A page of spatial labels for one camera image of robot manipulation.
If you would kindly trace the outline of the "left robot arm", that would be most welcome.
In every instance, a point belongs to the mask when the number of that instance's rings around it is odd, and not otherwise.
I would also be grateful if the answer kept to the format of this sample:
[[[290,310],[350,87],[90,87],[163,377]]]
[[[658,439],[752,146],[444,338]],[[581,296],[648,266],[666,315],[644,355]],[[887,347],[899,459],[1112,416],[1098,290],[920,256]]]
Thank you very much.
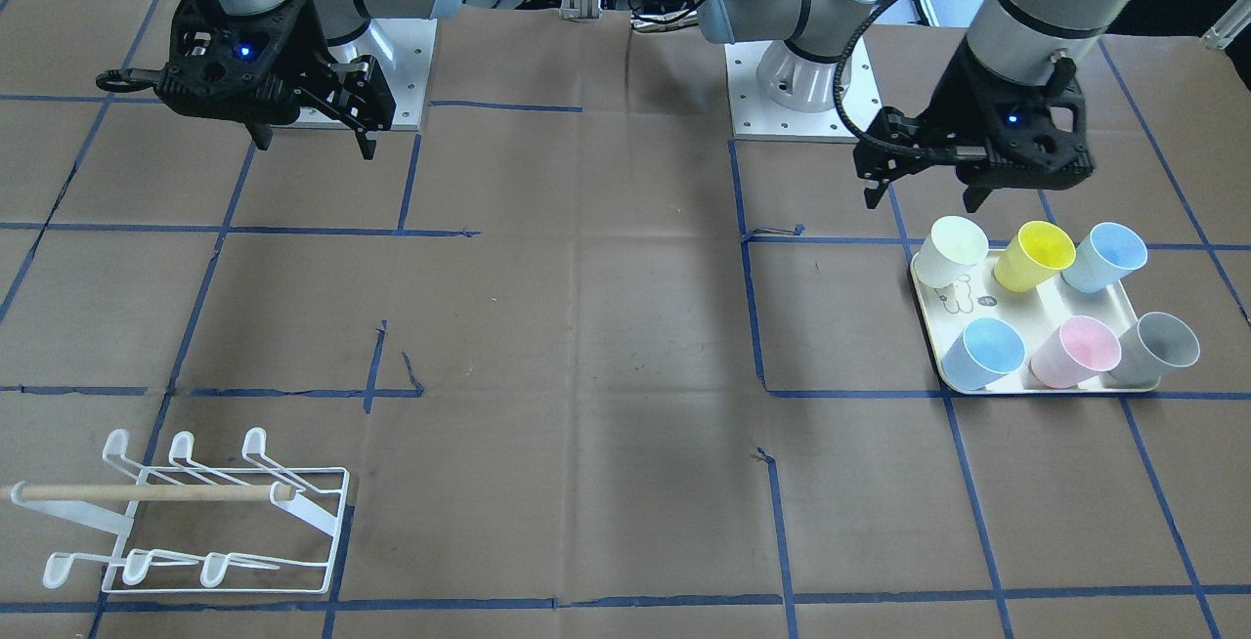
[[[856,136],[856,173],[876,208],[889,185],[951,166],[973,213],[1003,189],[1063,191],[1095,159],[1078,64],[1130,0],[983,0],[924,113],[881,108],[866,126],[844,110],[841,78],[894,0],[694,0],[711,43],[769,43],[762,83],[782,106],[834,109]]]

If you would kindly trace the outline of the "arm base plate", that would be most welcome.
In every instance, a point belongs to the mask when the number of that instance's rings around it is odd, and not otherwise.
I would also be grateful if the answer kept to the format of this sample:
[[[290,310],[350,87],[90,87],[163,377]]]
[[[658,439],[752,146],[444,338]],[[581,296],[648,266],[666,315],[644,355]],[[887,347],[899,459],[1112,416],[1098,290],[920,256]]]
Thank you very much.
[[[374,19],[353,41],[327,48],[344,64],[362,55],[377,58],[395,101],[392,131],[422,128],[437,28],[434,20]]]
[[[881,108],[866,43],[856,44],[841,78],[834,64],[799,59],[782,41],[726,44],[733,136],[756,141],[856,141],[834,98],[857,128]]]

